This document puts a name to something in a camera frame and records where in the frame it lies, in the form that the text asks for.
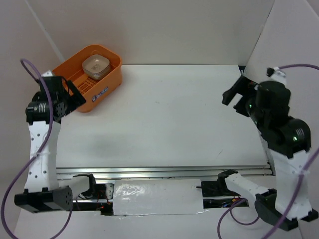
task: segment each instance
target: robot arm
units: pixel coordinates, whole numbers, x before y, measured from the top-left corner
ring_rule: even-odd
[[[25,110],[31,139],[30,158],[37,155],[37,159],[29,167],[24,192],[14,197],[17,206],[33,213],[68,211],[72,199],[80,193],[92,190],[95,184],[93,175],[78,175],[60,184],[57,180],[56,147],[61,119],[86,101],[71,81],[66,81],[61,76],[53,76],[52,73],[45,73],[43,78],[53,103],[52,131],[44,149],[37,155],[49,131],[50,120],[47,97],[40,84],[40,91],[34,95]],[[68,91],[64,89],[62,79]]]
[[[229,105],[236,94],[242,98],[234,106],[237,113],[250,117],[261,137],[267,142],[276,169],[277,190],[260,187],[243,178],[235,170],[219,175],[218,180],[230,191],[245,197],[265,222],[274,225],[288,206],[299,175],[305,175],[297,198],[281,228],[289,231],[298,226],[298,219],[312,221],[318,212],[311,208],[307,174],[302,168],[308,160],[311,133],[308,125],[288,116],[290,91],[285,87],[286,74],[269,68],[268,81],[257,84],[241,76],[223,94],[222,103]]]

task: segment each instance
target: black bracket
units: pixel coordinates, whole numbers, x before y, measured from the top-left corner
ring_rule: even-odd
[[[264,194],[256,194],[255,208],[259,217],[270,225],[275,225],[279,218],[282,216],[275,208],[277,197],[277,190],[270,189],[269,192]],[[318,212],[313,209],[309,212],[307,217],[302,218],[303,221],[311,222],[319,217]],[[280,225],[280,229],[290,231],[298,227],[297,219],[285,219]]]
[[[48,191],[43,188],[42,192],[24,193],[14,196],[14,204],[31,213],[69,211],[72,206],[72,190],[69,187]]]

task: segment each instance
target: orange plastic tray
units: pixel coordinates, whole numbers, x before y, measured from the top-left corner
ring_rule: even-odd
[[[110,60],[111,71],[103,79],[97,81],[84,73],[82,62],[91,55],[99,54]],[[64,76],[71,80],[86,99],[86,103],[79,107],[79,112],[91,111],[105,96],[115,90],[122,83],[122,60],[119,55],[102,45],[94,44],[84,47],[78,53],[53,69],[57,76]]]

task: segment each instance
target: purple cable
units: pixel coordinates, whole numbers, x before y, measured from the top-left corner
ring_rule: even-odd
[[[255,220],[253,220],[251,223],[242,223],[242,222],[238,221],[238,220],[234,217],[234,215],[233,215],[233,210],[230,210],[230,215],[231,215],[231,217],[233,218],[233,220],[234,220],[235,222],[237,222],[238,224],[243,225],[243,226],[251,226],[251,225],[255,224],[255,223],[260,219],[260,217],[258,216],[258,217],[257,217]]]
[[[29,75],[34,79],[37,80],[35,78],[35,76],[29,71],[29,69],[26,67],[25,63],[27,63],[36,73],[36,75],[38,76],[41,84],[43,85],[44,91],[46,93],[47,99],[48,99],[48,103],[49,103],[49,109],[50,109],[50,122],[49,122],[49,129],[48,129],[48,133],[47,136],[45,137],[42,145],[40,146],[39,150],[37,151],[37,154],[41,153],[43,148],[45,147],[46,143],[48,142],[50,135],[51,135],[51,131],[52,131],[52,126],[53,126],[53,104],[52,104],[52,100],[51,100],[51,96],[50,96],[50,92],[49,89],[47,87],[47,85],[45,84],[44,79],[42,78],[40,72],[37,70],[37,68],[28,60],[26,59],[21,59],[20,60],[22,66],[25,68],[25,70],[29,73]],[[14,184],[16,183],[16,181],[18,180],[18,178],[23,174],[23,172],[30,166],[31,163],[33,163],[35,160],[37,159],[37,156],[32,157],[23,167],[22,169],[18,172],[18,174],[15,176],[15,178],[13,179],[13,181],[9,184],[6,192],[4,193],[4,197],[1,203],[1,221],[2,221],[2,225],[6,231],[6,233],[8,233],[8,235],[13,238],[13,239],[18,239],[9,229],[6,221],[5,221],[5,215],[4,215],[4,208],[5,208],[5,202],[8,198],[9,192],[11,191],[12,187],[14,186]],[[70,219],[71,219],[71,215],[72,215],[72,207],[70,208],[70,213],[68,216],[68,219],[65,223],[65,225],[63,226],[63,228],[53,237],[51,237],[51,239],[55,239],[57,238],[59,235],[61,235],[61,233],[65,230],[65,228],[67,227]]]
[[[228,208],[224,214],[220,217],[219,221],[218,221],[218,224],[217,224],[217,234],[218,234],[218,238],[219,239],[223,239],[221,237],[221,234],[220,234],[220,226],[221,226],[221,222],[223,221],[224,217],[227,215],[227,213],[231,212],[231,210],[233,210],[233,208],[239,206],[240,204],[243,204],[244,202],[246,201],[246,199],[242,199],[240,201],[237,201],[235,203],[233,203],[230,208]]]
[[[293,68],[293,67],[309,67],[319,70],[319,66],[311,65],[311,64],[292,64],[292,65],[286,65],[281,66],[279,69],[287,69],[287,68]]]

